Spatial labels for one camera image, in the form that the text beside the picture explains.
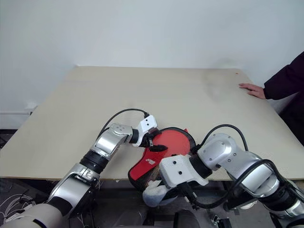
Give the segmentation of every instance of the dark jacket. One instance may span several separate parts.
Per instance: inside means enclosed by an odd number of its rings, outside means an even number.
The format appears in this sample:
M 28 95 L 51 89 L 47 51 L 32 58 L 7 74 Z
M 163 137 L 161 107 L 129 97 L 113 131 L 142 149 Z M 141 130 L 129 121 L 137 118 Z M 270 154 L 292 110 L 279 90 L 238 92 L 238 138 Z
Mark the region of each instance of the dark jacket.
M 266 99 L 282 99 L 299 92 L 280 116 L 304 145 L 304 52 L 265 82 Z

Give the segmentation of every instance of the black cable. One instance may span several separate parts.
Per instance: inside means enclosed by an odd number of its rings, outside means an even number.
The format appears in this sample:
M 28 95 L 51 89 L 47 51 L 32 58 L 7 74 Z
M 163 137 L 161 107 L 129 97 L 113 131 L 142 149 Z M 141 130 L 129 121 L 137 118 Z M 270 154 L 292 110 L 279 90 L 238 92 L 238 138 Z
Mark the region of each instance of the black cable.
M 95 221 L 94 221 L 94 216 L 93 216 L 92 209 L 90 209 L 90 215 L 91 215 L 91 224 L 92 224 L 92 228 L 95 228 Z
M 22 194 L 21 194 L 21 196 L 20 196 L 20 198 L 19 198 L 19 203 L 25 203 L 25 202 L 27 202 L 27 201 L 23 201 L 21 198 L 25 195 L 25 193 L 27 193 L 29 191 L 29 189 L 26 189 Z
M 108 125 L 116 116 L 118 116 L 120 113 L 127 112 L 127 111 L 139 111 L 139 112 L 142 112 L 142 113 L 144 114 L 144 118 L 146 118 L 146 117 L 149 116 L 149 113 L 146 112 L 146 111 L 144 111 L 144 110 L 142 110 L 142 109 L 138 109 L 138 108 L 127 108 L 127 109 L 123 109 L 123 110 L 119 111 L 118 113 L 116 113 L 115 115 L 113 115 L 113 116 L 105 123 L 105 125 L 102 127 L 100 133 L 98 134 L 98 137 L 99 137 L 104 131 L 106 131 L 105 128 L 107 127 L 107 125 Z
M 193 152 L 193 153 L 197 152 L 197 151 L 205 144 L 206 140 L 207 140 L 208 137 L 212 134 L 212 132 L 214 132 L 216 129 L 221 128 L 221 127 L 231 127 L 231 128 L 233 128 L 234 130 L 236 130 L 236 131 L 239 133 L 239 135 L 241 136 L 241 138 L 242 138 L 242 141 L 243 141 L 243 144 L 244 144 L 245 151 L 248 151 L 247 142 L 246 142 L 246 139 L 245 139 L 243 133 L 241 132 L 241 130 L 238 129 L 236 126 L 231 125 L 231 124 L 221 124 L 221 125 L 219 125 L 219 126 L 216 126 L 216 127 L 212 128 L 212 129 L 207 133 L 207 135 L 205 136 L 203 142 L 202 142 L 201 144 L 198 144 L 197 146 L 195 146 L 195 147 L 192 149 L 192 152 Z
M 210 203 L 210 204 L 204 204 L 204 203 L 200 203 L 197 200 L 194 200 L 192 203 L 200 208 L 204 208 L 204 209 L 211 209 L 211 208 L 215 208 L 217 206 L 219 206 L 220 204 L 222 204 L 223 202 L 226 201 L 227 197 L 229 196 L 229 194 L 231 194 L 233 192 L 233 190 L 239 186 L 242 181 L 254 170 L 256 169 L 258 166 L 263 165 L 263 164 L 267 164 L 269 165 L 274 173 L 276 174 L 276 177 L 278 178 L 278 180 L 280 181 L 280 183 L 282 184 L 286 184 L 287 180 L 282 177 L 282 175 L 279 173 L 279 171 L 277 170 L 275 164 L 268 160 L 268 159 L 264 159 L 264 160 L 259 160 L 256 163 L 254 163 L 253 165 L 251 165 L 230 187 L 230 189 L 225 193 L 224 196 L 222 196 L 220 199 L 218 199 L 217 201 Z
M 303 193 L 299 189 L 297 189 L 295 186 L 293 186 L 292 184 L 291 184 L 291 186 L 292 187 L 290 187 L 288 190 L 290 192 L 292 192 L 292 194 L 294 194 L 302 203 L 304 203 Z

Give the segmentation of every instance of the cable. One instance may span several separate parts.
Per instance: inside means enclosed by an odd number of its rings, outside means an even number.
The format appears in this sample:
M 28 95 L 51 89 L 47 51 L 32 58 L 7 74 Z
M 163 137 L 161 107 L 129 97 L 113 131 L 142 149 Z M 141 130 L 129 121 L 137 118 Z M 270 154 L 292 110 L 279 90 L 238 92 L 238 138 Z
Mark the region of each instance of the cable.
M 282 177 L 282 175 L 279 173 L 279 171 L 277 170 L 275 164 L 268 160 L 268 159 L 263 159 L 263 160 L 259 160 L 256 163 L 254 163 L 253 165 L 251 165 L 245 172 L 243 172 L 243 174 L 232 184 L 232 186 L 230 187 L 230 189 L 225 193 L 224 196 L 222 196 L 220 199 L 218 199 L 217 201 L 210 203 L 210 204 L 204 204 L 204 203 L 200 203 L 196 200 L 196 198 L 194 198 L 194 200 L 192 201 L 192 203 L 200 208 L 204 208 L 204 209 L 211 209 L 211 208 L 215 208 L 217 206 L 219 206 L 220 204 L 222 204 L 223 202 L 226 201 L 227 197 L 229 196 L 229 194 L 232 193 L 232 191 L 239 186 L 242 181 L 254 170 L 256 169 L 258 166 L 263 165 L 263 164 L 267 164 L 269 165 L 274 173 L 276 174 L 278 180 L 282 183 L 285 184 L 287 182 L 287 180 Z
M 24 195 L 24 193 L 22 194 L 15 194 L 13 196 L 10 196 L 8 197 L 1 205 L 3 206 L 9 199 L 13 198 L 13 197 L 16 197 L 15 199 L 13 199 L 9 204 L 8 206 L 6 207 L 5 209 L 5 212 L 0 212 L 0 214 L 3 215 L 3 223 L 6 223 L 6 219 L 10 217 L 10 214 L 13 213 L 13 212 L 17 212 L 17 211 L 22 211 L 23 210 L 23 207 L 25 205 L 25 203 L 28 204 L 28 202 L 31 202 L 31 204 L 34 206 L 36 203 L 35 201 L 33 200 L 33 198 L 31 198 L 30 196 L 27 196 L 27 195 Z M 22 203 L 23 199 L 26 199 L 27 202 L 23 203 L 23 206 L 20 208 L 20 209 L 15 209 L 15 210 L 12 210 L 15 206 L 19 205 Z
M 98 188 L 98 190 L 100 190 L 103 183 L 104 183 L 104 181 L 101 182 L 100 180 L 98 180 L 98 182 L 95 185 L 95 188 Z
M 289 188 L 288 190 L 290 190 L 302 203 L 304 203 L 304 196 L 302 194 L 302 192 L 295 188 L 292 184 L 290 184 L 291 188 Z
M 90 209 L 90 215 L 91 215 L 91 224 L 92 224 L 92 227 L 95 228 L 95 221 L 94 221 L 94 215 L 93 215 L 92 209 Z
M 81 224 L 82 224 L 82 227 L 85 227 L 85 225 L 84 225 L 84 221 L 83 221 L 83 219 L 82 219 L 82 215 L 81 215 L 81 219 L 79 218 L 79 217 L 77 217 L 77 219 L 81 222 Z
M 195 147 L 193 147 L 193 149 L 191 150 L 192 153 L 197 152 L 197 151 L 205 144 L 206 140 L 207 140 L 208 137 L 212 134 L 212 132 L 214 132 L 216 129 L 221 128 L 221 127 L 231 127 L 231 128 L 233 128 L 234 130 L 236 130 L 236 131 L 239 133 L 239 135 L 241 136 L 241 138 L 242 138 L 242 141 L 243 141 L 243 144 L 244 144 L 245 151 L 248 151 L 247 142 L 246 142 L 246 139 L 245 139 L 243 133 L 241 132 L 241 130 L 238 129 L 236 126 L 231 125 L 231 124 L 221 124 L 221 125 L 218 125 L 218 126 L 212 128 L 212 129 L 207 133 L 207 135 L 205 136 L 203 142 L 202 142 L 201 144 L 198 144 L 198 145 L 196 145 Z
M 85 227 L 84 218 L 82 217 L 82 214 L 81 214 L 81 221 L 82 221 L 82 225 Z
M 123 110 L 119 111 L 118 113 L 116 113 L 115 115 L 113 115 L 113 116 L 105 123 L 105 125 L 102 127 L 100 133 L 98 134 L 98 137 L 99 137 L 104 131 L 106 131 L 105 128 L 107 127 L 107 125 L 108 125 L 116 116 L 118 116 L 120 113 L 127 112 L 127 111 L 139 111 L 139 112 L 142 112 L 142 113 L 144 114 L 144 118 L 146 118 L 146 117 L 149 116 L 149 113 L 146 112 L 146 111 L 144 111 L 144 110 L 142 110 L 142 109 L 138 109 L 138 108 L 127 108 L 127 109 L 123 109 Z

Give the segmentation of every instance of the black fabric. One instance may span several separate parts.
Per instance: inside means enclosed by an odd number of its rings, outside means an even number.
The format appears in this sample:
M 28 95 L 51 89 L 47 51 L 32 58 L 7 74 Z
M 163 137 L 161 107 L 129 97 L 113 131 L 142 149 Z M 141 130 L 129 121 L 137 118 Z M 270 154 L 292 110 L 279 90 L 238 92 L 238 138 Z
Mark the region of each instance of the black fabric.
M 304 92 L 300 92 L 280 113 L 281 118 L 304 145 Z
M 139 132 L 137 129 L 132 129 L 132 131 L 133 131 L 133 135 L 132 135 L 132 138 L 129 141 L 129 143 L 137 143 L 138 137 L 139 137 Z
M 266 99 L 279 100 L 304 91 L 304 52 L 264 83 Z
M 60 210 L 62 216 L 65 216 L 72 209 L 72 205 L 68 201 L 58 196 L 54 196 L 47 204 Z
M 96 188 L 90 187 L 83 195 L 81 200 L 77 203 L 76 207 L 70 214 L 70 218 L 79 216 L 83 211 L 88 211 L 95 203 Z
M 47 228 L 46 225 L 44 225 L 42 222 L 40 222 L 39 220 L 37 219 L 34 219 L 33 220 L 34 223 L 36 223 L 38 226 L 40 226 L 41 228 Z
M 304 145 L 304 52 L 264 85 L 266 99 L 278 100 L 299 92 L 280 116 Z
M 212 170 L 209 169 L 203 162 L 202 160 L 199 158 L 199 156 L 197 154 L 192 155 L 189 158 L 189 161 L 191 163 L 191 165 L 193 166 L 193 168 L 195 169 L 195 171 L 202 177 L 202 178 L 207 178 L 208 176 L 210 176 L 212 174 Z

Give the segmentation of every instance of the dark sleeve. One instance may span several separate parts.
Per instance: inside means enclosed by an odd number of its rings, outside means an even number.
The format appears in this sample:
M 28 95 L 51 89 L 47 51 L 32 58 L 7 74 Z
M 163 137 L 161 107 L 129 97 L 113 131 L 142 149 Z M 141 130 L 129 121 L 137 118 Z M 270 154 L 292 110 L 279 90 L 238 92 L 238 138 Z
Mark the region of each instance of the dark sleeve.
M 304 52 L 264 83 L 266 99 L 279 100 L 304 90 Z

